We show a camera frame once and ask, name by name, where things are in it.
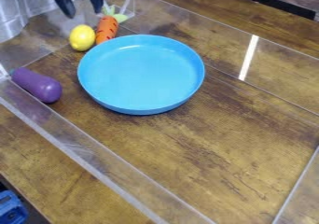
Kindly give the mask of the yellow toy lemon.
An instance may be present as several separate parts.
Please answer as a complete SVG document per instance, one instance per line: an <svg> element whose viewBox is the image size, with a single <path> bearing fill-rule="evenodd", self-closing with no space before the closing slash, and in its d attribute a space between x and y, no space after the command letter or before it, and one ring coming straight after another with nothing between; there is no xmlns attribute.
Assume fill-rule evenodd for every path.
<svg viewBox="0 0 319 224"><path fill-rule="evenodd" d="M88 25L78 25L68 37L71 47L78 51L88 50L95 44L95 31Z"/></svg>

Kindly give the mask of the blue plastic tray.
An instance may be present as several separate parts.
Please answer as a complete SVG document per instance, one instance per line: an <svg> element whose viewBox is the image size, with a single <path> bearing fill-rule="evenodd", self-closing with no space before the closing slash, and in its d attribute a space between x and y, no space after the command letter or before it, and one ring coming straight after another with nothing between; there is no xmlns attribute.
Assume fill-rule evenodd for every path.
<svg viewBox="0 0 319 224"><path fill-rule="evenodd" d="M161 35L126 35L82 58L78 79L95 102L128 115L154 115L183 105L206 76L198 53Z"/></svg>

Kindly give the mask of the orange toy carrot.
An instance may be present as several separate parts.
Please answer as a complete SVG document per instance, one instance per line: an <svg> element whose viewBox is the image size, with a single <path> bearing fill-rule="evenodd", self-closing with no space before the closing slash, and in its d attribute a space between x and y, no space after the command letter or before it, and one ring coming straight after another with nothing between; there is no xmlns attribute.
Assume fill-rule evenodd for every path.
<svg viewBox="0 0 319 224"><path fill-rule="evenodd" d="M128 20L128 16L118 13L114 6L103 6L103 16L96 28L96 44L116 37L120 24Z"/></svg>

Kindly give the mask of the purple toy eggplant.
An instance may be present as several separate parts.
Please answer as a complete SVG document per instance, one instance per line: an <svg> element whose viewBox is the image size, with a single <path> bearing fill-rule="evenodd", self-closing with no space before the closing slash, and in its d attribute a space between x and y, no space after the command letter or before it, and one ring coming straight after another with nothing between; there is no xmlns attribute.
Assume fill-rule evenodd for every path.
<svg viewBox="0 0 319 224"><path fill-rule="evenodd" d="M55 103L60 99L63 86L52 77L38 74L26 67L20 67L12 71L11 79L42 102Z"/></svg>

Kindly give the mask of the black bar on table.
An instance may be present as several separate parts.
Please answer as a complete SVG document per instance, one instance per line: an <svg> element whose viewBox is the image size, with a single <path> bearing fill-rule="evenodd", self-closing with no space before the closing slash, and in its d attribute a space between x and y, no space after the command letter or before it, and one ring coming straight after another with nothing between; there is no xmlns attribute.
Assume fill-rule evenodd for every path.
<svg viewBox="0 0 319 224"><path fill-rule="evenodd" d="M263 4L269 7L277 8L279 10L283 10L289 12L290 14L298 15L299 17L303 17L309 20L315 20L317 12L314 10L310 10L305 7L301 7L298 5L294 5L289 2L281 1L281 0L251 0L259 4Z"/></svg>

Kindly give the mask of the clear acrylic barrier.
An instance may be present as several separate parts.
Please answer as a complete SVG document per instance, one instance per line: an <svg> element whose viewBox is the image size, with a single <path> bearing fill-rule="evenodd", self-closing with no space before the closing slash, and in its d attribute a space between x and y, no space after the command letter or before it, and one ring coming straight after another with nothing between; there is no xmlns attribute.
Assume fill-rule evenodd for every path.
<svg viewBox="0 0 319 224"><path fill-rule="evenodd" d="M202 55L206 79L157 116L104 109L80 87L59 11L0 44L0 176L54 224L319 224L319 22L246 0L108 0L123 35ZM42 102L15 69L56 79Z"/></svg>

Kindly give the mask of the blue object at corner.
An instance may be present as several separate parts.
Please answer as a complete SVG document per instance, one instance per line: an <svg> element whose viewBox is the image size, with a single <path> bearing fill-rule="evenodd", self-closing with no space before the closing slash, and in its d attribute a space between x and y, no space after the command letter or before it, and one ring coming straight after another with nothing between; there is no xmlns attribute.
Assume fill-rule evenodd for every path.
<svg viewBox="0 0 319 224"><path fill-rule="evenodd" d="M28 210L19 197L10 190L0 192L0 224L24 224Z"/></svg>

